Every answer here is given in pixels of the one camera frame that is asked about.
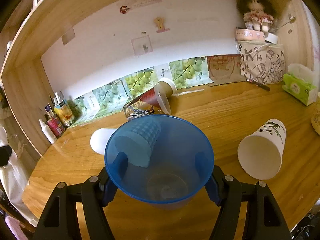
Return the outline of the blue plastic cup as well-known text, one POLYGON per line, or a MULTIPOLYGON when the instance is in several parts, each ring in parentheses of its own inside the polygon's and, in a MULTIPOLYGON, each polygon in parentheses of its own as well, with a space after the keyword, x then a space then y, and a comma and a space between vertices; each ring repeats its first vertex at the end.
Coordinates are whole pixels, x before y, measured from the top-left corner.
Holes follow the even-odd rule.
POLYGON ((210 179, 214 168, 212 146, 206 135, 186 120, 170 115, 147 116, 161 126, 149 166, 132 165, 125 153, 116 150, 113 137, 123 124, 105 148, 107 173, 131 198, 151 205, 184 205, 210 179))

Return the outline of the white paper cup bamboo print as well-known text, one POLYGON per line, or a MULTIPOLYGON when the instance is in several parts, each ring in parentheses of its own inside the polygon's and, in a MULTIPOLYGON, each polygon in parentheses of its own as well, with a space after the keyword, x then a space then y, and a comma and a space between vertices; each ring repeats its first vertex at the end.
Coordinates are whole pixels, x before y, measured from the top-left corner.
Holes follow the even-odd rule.
POLYGON ((257 180, 277 175, 282 165, 286 128, 278 119, 267 120, 238 146, 238 160, 243 170, 257 180))

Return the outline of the checkered paper cup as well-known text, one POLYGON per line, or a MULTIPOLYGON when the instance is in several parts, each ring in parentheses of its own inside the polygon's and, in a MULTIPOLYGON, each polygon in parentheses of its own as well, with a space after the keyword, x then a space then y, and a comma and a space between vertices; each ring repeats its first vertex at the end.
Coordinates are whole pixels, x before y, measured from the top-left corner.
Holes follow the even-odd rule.
POLYGON ((145 116, 121 126, 115 133, 113 142, 118 152, 127 155, 130 164, 147 168, 160 132, 159 122, 150 116, 145 116))

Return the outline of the red patterned paper cup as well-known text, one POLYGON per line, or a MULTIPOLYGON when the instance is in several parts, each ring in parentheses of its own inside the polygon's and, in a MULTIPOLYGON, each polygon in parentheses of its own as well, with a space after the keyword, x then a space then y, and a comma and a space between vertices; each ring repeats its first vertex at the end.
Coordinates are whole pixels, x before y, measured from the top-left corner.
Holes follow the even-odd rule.
POLYGON ((152 114, 171 114, 168 98, 159 83, 126 103, 123 111, 127 120, 152 114))

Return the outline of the brown lidded coffee cup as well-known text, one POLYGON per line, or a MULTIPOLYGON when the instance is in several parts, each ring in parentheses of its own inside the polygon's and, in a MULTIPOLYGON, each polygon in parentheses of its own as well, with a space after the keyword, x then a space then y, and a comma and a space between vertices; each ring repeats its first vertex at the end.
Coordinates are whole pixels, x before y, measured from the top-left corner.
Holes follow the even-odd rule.
POLYGON ((177 88, 176 88, 174 81, 172 81, 171 79, 169 79, 167 77, 161 77, 158 83, 162 87, 162 89, 164 90, 167 98, 170 98, 174 94, 176 94, 177 88))

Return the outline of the white lace cloth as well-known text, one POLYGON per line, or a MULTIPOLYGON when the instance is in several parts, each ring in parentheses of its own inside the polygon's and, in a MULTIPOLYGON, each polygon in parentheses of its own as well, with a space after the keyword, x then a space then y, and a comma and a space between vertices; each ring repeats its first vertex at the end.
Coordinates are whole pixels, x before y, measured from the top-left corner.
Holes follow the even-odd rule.
POLYGON ((22 194, 40 156, 25 137, 13 116, 1 120, 1 146, 10 146, 12 153, 1 165, 1 184, 13 207, 32 225, 39 219, 22 200, 22 194))

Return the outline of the white spray bottle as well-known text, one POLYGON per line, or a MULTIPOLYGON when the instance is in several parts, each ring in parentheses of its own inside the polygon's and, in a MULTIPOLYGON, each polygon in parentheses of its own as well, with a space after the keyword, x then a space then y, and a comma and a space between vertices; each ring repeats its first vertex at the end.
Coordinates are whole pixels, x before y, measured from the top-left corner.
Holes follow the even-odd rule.
POLYGON ((39 119, 39 123, 40 123, 41 129, 42 129, 44 135, 49 140, 49 142, 51 144, 56 142, 57 141, 57 137, 54 135, 54 133, 52 132, 50 127, 42 119, 39 119))

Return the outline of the pink tube bottle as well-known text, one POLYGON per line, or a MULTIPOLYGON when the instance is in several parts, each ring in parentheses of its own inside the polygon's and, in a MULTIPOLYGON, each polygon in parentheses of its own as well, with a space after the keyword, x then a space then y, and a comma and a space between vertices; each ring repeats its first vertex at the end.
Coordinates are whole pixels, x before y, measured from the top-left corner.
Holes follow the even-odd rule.
POLYGON ((57 138, 61 137, 61 135, 63 135, 63 133, 65 132, 65 127, 57 116, 51 117, 47 121, 47 125, 57 138))

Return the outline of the yellow printed can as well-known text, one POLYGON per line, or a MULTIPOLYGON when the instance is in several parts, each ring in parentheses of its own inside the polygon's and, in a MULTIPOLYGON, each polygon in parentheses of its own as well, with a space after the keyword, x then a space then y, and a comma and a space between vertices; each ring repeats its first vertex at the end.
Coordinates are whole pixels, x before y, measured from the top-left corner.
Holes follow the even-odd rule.
POLYGON ((55 92, 54 112, 64 126, 69 127, 74 123, 73 112, 61 91, 55 92))

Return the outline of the wooden bookshelf unit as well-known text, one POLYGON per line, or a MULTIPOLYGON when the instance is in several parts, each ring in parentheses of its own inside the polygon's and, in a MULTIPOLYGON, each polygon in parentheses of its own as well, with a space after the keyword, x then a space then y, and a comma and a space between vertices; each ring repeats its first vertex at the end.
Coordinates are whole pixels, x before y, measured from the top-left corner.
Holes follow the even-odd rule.
MULTIPOLYGON (((292 35, 278 31, 287 63, 312 68, 309 0, 270 1, 279 24, 297 18, 292 35)), ((56 91, 76 98, 140 69, 233 54, 241 24, 235 0, 40 0, 13 39, 1 82, 22 132, 43 155, 50 144, 39 119, 56 91)))

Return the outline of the grape picture cards strip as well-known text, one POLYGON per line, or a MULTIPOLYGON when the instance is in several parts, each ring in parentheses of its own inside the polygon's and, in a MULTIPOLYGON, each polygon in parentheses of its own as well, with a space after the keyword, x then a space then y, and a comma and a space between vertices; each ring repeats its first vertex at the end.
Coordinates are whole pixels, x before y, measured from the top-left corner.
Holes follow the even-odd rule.
POLYGON ((73 126, 99 119, 123 109, 127 101, 148 91, 166 77, 177 89, 211 83, 207 58, 194 57, 146 68, 68 100, 76 121, 73 126))

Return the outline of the dark pen on desk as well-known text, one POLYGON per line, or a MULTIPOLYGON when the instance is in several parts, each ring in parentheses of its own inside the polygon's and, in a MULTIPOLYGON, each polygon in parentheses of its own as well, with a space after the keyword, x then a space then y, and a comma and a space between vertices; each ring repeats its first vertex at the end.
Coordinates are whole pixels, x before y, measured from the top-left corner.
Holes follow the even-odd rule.
POLYGON ((263 85, 261 83, 258 83, 257 81, 254 81, 252 79, 246 79, 246 81, 253 84, 253 85, 258 86, 259 88, 262 88, 263 90, 270 91, 270 87, 263 85))

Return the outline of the green tissue pack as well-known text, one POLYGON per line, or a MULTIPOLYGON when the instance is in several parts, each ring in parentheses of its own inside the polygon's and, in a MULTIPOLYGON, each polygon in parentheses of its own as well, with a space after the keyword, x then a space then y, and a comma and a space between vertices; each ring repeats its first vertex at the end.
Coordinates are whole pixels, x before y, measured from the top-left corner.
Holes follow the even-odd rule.
POLYGON ((292 63, 283 75, 283 90, 308 106, 316 101, 317 87, 313 84, 313 71, 302 64, 292 63))

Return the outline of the printed canvas bag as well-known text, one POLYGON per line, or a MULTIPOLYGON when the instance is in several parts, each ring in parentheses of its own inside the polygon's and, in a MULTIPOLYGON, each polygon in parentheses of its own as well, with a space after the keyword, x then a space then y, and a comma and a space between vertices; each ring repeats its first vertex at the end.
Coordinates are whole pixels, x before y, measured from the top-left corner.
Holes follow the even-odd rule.
POLYGON ((281 44, 239 41, 240 73, 261 84, 282 81, 285 73, 285 53, 281 44))

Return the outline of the brown cardboard card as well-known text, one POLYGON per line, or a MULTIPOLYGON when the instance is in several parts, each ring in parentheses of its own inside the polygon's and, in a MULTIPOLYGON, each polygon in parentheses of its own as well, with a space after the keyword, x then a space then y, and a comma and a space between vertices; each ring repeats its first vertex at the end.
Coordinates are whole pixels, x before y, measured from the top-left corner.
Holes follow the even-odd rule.
POLYGON ((240 73, 240 55, 214 55, 207 57, 210 86, 228 83, 244 82, 245 77, 240 73))

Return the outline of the pink round tin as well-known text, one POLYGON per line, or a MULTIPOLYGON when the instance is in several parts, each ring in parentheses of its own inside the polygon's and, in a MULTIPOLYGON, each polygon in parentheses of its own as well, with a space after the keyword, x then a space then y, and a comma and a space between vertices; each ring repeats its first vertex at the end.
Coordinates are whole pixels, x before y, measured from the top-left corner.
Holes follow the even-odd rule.
POLYGON ((261 31, 251 29, 237 29, 236 39, 238 41, 261 41, 265 42, 265 34, 261 31))

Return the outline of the brown haired rag doll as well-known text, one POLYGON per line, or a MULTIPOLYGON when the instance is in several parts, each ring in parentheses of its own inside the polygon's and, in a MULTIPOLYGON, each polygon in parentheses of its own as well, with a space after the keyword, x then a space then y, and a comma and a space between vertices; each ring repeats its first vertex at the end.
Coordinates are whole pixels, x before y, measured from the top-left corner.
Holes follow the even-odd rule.
POLYGON ((243 16, 246 29, 268 35, 276 16, 269 0, 236 0, 236 6, 243 16))

